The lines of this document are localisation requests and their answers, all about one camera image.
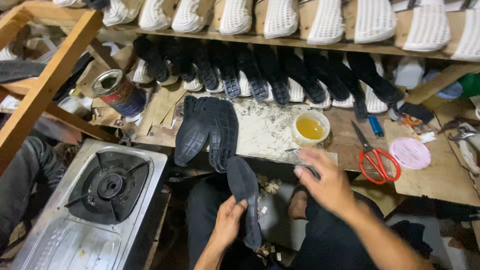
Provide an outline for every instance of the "stainless steel stove top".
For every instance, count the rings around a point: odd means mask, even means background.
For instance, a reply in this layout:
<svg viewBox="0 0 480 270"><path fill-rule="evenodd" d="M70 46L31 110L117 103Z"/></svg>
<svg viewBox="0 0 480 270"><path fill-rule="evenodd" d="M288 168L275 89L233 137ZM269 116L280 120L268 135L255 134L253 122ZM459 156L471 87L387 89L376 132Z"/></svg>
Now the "stainless steel stove top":
<svg viewBox="0 0 480 270"><path fill-rule="evenodd" d="M85 140L11 270L124 269L166 162Z"/></svg>

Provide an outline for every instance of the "dark pants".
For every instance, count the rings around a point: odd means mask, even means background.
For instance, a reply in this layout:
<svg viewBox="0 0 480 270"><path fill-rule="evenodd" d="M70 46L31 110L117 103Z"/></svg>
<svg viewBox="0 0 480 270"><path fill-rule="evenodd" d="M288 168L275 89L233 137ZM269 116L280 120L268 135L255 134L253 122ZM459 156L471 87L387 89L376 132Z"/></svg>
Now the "dark pants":
<svg viewBox="0 0 480 270"><path fill-rule="evenodd" d="M51 193L65 166L54 149L37 137L27 137L0 178L0 252L20 223L35 183L37 192Z"/></svg>
<svg viewBox="0 0 480 270"><path fill-rule="evenodd" d="M220 205L228 199L226 179L209 179L195 185L188 198L188 250L193 269L215 227ZM365 196L355 194L383 218L378 206ZM376 269L358 237L341 219L308 197L305 210L306 236L291 269ZM237 240L226 252L223 269L261 269L252 250Z"/></svg>

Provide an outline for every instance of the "green object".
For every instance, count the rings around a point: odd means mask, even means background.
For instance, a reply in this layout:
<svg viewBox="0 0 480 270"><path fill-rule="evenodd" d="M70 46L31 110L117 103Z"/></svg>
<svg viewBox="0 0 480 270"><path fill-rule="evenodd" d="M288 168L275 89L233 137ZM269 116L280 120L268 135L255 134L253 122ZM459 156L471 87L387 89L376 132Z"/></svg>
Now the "green object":
<svg viewBox="0 0 480 270"><path fill-rule="evenodd" d="M458 82L463 87L462 98L480 95L480 74L467 74L458 79Z"/></svg>

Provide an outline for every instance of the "pink lid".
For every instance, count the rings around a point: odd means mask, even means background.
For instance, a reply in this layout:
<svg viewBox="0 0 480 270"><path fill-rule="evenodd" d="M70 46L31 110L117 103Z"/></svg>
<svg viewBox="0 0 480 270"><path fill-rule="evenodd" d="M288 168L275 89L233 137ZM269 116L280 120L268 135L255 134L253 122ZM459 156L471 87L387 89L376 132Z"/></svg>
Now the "pink lid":
<svg viewBox="0 0 480 270"><path fill-rule="evenodd" d="M414 138L401 137L393 141L388 150L401 167L420 170L426 168L431 161L430 151Z"/></svg>

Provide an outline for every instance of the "plastic tub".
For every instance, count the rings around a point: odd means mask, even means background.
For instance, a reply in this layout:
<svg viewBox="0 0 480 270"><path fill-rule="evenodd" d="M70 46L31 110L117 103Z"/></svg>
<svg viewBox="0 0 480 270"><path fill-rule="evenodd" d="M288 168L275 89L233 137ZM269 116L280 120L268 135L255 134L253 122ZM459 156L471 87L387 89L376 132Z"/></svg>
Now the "plastic tub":
<svg viewBox="0 0 480 270"><path fill-rule="evenodd" d="M77 97L66 97L58 104L58 106L80 118L83 118L90 113L90 110L87 109Z"/></svg>
<svg viewBox="0 0 480 270"><path fill-rule="evenodd" d="M318 139L318 140L308 139L308 138L304 137L298 131L297 122L298 122L298 120L304 119L304 118L313 119L313 120L317 121L322 126L324 133L323 133L323 136L320 139ZM317 112L317 111L311 110L311 111L308 111L308 112L304 112L304 113L298 115L295 118L295 121L293 122L292 138L293 138L293 141L301 147L312 147L312 146L318 144L319 142L325 140L328 137L329 133L330 133L330 122L323 115L323 113L320 113L320 112Z"/></svg>

